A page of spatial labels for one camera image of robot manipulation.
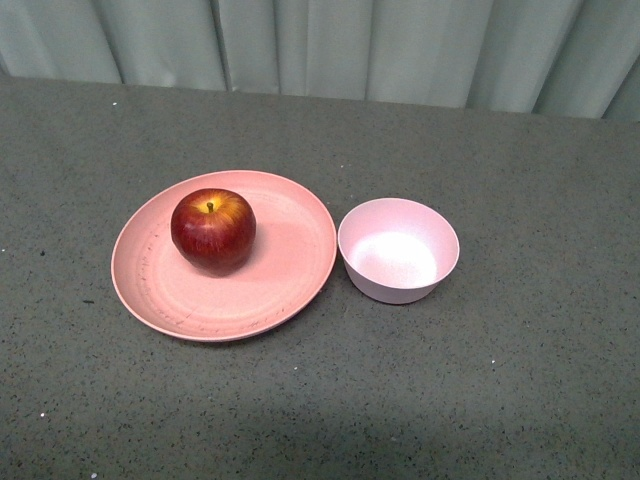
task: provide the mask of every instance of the table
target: table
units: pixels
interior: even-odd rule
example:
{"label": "table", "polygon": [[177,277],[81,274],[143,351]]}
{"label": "table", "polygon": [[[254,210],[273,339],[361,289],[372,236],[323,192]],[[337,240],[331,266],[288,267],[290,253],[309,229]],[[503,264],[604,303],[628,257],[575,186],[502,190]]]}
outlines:
{"label": "table", "polygon": [[[640,475],[638,124],[8,77],[0,106],[0,477]],[[304,185],[336,226],[425,203],[458,266],[391,306],[338,256],[266,334],[156,332],[114,242],[229,169]]]}

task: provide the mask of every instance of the pink plate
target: pink plate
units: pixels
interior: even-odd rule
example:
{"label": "pink plate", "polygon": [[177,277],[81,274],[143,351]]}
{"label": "pink plate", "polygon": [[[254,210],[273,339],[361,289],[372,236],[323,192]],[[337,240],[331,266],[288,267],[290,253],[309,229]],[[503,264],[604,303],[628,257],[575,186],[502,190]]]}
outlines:
{"label": "pink plate", "polygon": [[[210,187],[245,197],[258,223],[251,257],[226,277],[203,275],[171,241],[177,203]],[[111,275],[122,303],[151,328],[200,342],[238,340],[304,308],[329,277],[336,245],[331,215],[303,186],[265,172],[215,172],[178,183],[144,204],[120,232]]]}

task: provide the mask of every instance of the red apple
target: red apple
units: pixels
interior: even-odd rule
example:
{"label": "red apple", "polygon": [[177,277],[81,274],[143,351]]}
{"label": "red apple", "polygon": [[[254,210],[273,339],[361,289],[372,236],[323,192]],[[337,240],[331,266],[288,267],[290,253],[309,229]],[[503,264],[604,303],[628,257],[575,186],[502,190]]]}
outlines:
{"label": "red apple", "polygon": [[180,200],[171,215],[171,240],[182,256],[213,273],[240,267],[255,237],[251,205],[230,190],[196,190]]}

